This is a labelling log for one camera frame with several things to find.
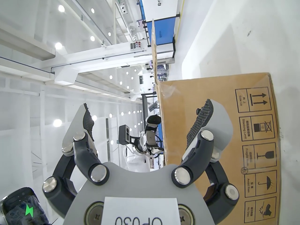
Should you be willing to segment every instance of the cardboard box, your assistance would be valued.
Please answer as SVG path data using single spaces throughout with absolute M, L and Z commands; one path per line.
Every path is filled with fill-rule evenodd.
M 221 164 L 240 198 L 221 222 L 277 224 L 280 208 L 280 145 L 271 77 L 267 73 L 160 82 L 166 164 L 180 164 L 186 135 L 196 120 L 196 109 L 206 99 L 221 103 L 233 125 L 233 137 Z M 210 183 L 206 174 L 196 182 L 204 196 Z

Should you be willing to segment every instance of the handling symbol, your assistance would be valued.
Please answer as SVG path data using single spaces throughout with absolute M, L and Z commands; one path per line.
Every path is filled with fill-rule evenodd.
M 264 123 L 253 124 L 253 128 L 254 128 L 254 132 L 263 132 L 263 131 L 272 132 L 271 121 L 270 122 L 265 121 Z
M 260 101 L 260 102 L 253 102 L 253 100 L 252 100 L 252 98 L 253 97 L 262 97 L 262 98 L 264 98 L 266 96 L 266 94 L 264 94 L 264 93 L 262 93 L 262 94 L 257 94 L 257 95 L 252 95 L 252 94 L 250 94 L 250 101 L 251 101 L 251 106 L 253 106 L 253 105 L 255 105 L 255 104 L 267 104 L 268 102 L 267 101 L 265 101 L 265 100 L 262 100 L 262 101 Z
M 259 185 L 261 185 L 261 184 L 266 184 L 267 185 L 267 190 L 269 190 L 269 188 L 271 187 L 271 186 L 273 186 L 272 184 L 272 181 L 271 181 L 271 179 L 269 178 L 269 176 L 267 176 L 267 182 L 266 183 L 259 183 L 258 182 L 258 184 Z
M 263 215 L 268 215 L 270 216 L 272 214 L 272 212 L 270 211 L 271 205 L 267 204 L 265 212 L 263 213 Z
M 259 209 L 260 214 L 262 214 L 262 216 L 268 215 L 270 216 L 272 214 L 272 211 L 270 211 L 271 205 L 267 204 L 265 211 L 263 211 L 263 206 L 264 206 L 265 202 L 263 202 L 262 206 Z
M 268 151 L 264 155 L 258 155 L 257 153 L 257 159 L 262 156 L 266 157 L 266 159 L 274 159 L 274 151 Z

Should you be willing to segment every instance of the white label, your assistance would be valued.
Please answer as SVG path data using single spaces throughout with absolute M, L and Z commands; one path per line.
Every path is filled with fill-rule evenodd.
M 176 198 L 105 197 L 105 225 L 180 225 Z

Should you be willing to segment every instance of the yellow line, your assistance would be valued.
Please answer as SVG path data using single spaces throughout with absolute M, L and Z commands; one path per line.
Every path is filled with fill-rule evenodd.
M 178 38 L 178 32 L 179 32 L 179 27 L 180 27 L 180 23 L 181 23 L 181 17 L 182 17 L 182 12 L 183 12 L 183 7 L 184 7 L 184 1 L 185 0 L 183 0 L 183 3 L 182 3 L 182 8 L 181 8 L 181 13 L 180 13 L 179 24 L 178 24 L 178 29 L 177 29 L 175 41 L 177 41 L 177 38 Z

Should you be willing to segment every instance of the green lightning icon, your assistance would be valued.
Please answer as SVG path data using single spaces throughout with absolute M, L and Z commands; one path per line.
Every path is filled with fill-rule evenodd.
M 26 211 L 25 211 L 25 215 L 30 214 L 31 217 L 33 217 L 33 207 L 29 208 L 28 204 L 26 204 Z

